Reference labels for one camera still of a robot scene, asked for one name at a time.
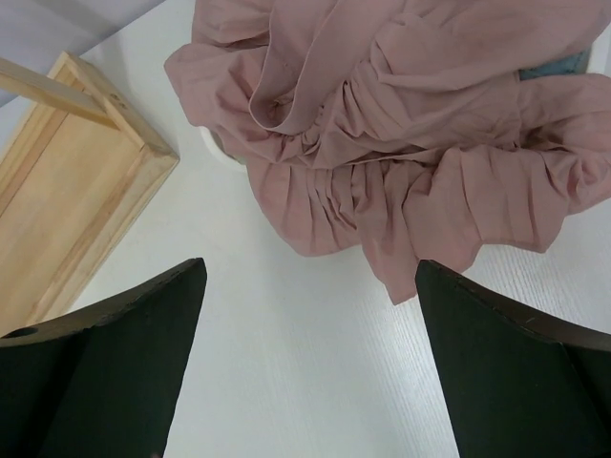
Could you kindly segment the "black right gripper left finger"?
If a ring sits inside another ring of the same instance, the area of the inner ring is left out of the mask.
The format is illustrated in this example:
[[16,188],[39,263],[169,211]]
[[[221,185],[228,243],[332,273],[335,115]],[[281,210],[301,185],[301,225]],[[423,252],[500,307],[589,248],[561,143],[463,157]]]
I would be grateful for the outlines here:
[[206,288],[202,259],[1,339],[5,457],[163,455]]

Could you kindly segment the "pink pleated skirt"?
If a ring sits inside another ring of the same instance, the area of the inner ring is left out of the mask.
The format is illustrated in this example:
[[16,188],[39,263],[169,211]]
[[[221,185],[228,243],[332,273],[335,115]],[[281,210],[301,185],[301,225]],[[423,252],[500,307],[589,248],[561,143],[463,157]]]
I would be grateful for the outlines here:
[[542,252],[610,196],[606,1],[199,1],[165,71],[297,253],[360,246],[393,302],[421,260]]

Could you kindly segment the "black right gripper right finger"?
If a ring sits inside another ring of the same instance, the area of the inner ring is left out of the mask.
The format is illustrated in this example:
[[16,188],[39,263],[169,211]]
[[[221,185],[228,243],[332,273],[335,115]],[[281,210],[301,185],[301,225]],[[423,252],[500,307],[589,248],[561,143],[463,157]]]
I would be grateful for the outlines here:
[[609,456],[609,334],[432,260],[415,284],[460,456]]

